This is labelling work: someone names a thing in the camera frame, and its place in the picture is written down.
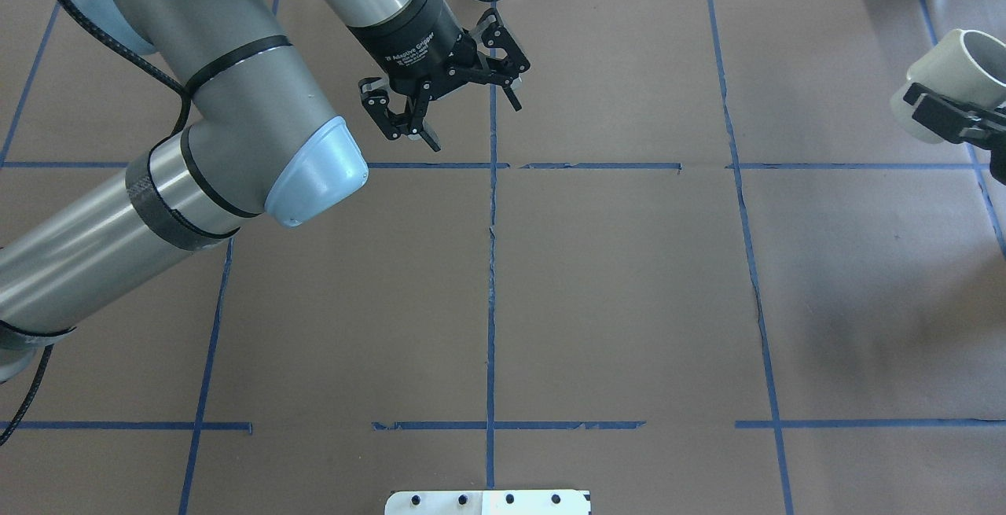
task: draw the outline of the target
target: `white cup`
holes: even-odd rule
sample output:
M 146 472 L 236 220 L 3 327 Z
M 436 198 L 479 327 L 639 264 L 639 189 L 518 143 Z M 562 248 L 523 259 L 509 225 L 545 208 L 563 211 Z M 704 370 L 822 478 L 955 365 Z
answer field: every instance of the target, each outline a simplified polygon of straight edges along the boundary
M 904 93 L 918 82 L 959 103 L 996 110 L 1006 103 L 1006 43 L 976 29 L 954 29 L 908 67 L 907 78 L 890 99 L 897 124 L 923 142 L 942 143 L 940 136 L 911 120 L 913 108 L 905 103 Z

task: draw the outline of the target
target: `robotic arm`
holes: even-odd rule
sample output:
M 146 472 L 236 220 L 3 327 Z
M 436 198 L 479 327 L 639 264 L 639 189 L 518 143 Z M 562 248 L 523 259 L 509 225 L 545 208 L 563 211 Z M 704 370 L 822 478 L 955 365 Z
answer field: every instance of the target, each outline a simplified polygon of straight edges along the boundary
M 428 108 L 469 81 L 501 85 L 520 108 L 514 90 L 530 63 L 496 9 L 468 30 L 444 0 L 326 1 L 386 74 L 359 90 L 387 139 L 439 150 Z M 263 0 L 68 2 L 101 38 L 136 55 L 160 52 L 203 120 L 0 250 L 0 382 L 80 319 L 248 218 L 267 211 L 294 227 L 367 178 L 345 122 Z M 405 96 L 404 113 L 390 110 L 391 92 Z

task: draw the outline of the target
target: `white mug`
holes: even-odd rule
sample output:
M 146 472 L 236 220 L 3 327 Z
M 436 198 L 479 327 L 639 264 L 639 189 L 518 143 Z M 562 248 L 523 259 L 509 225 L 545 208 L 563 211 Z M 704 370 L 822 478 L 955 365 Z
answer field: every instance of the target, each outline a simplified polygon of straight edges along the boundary
M 908 67 L 907 78 L 890 99 L 897 124 L 923 142 L 942 143 L 940 136 L 911 120 L 913 108 L 905 103 L 904 93 L 918 82 L 959 103 L 996 110 L 1006 103 L 1006 43 L 976 29 L 953 29 Z

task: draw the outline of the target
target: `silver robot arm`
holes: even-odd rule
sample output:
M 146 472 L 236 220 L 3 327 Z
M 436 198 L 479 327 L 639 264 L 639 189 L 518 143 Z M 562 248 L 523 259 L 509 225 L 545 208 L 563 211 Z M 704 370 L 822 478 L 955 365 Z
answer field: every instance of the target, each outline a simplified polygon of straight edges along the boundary
M 519 108 L 513 89 L 530 63 L 495 9 L 468 31 L 444 0 L 326 1 L 387 73 L 359 89 L 388 139 L 440 149 L 427 107 L 467 81 L 500 84 Z M 0 382 L 248 218 L 266 211 L 294 227 L 367 178 L 345 122 L 263 0 L 71 2 L 134 52 L 160 52 L 203 120 L 0 250 Z M 479 41 L 506 56 L 485 55 Z M 388 110 L 388 89 L 406 96 L 404 114 Z

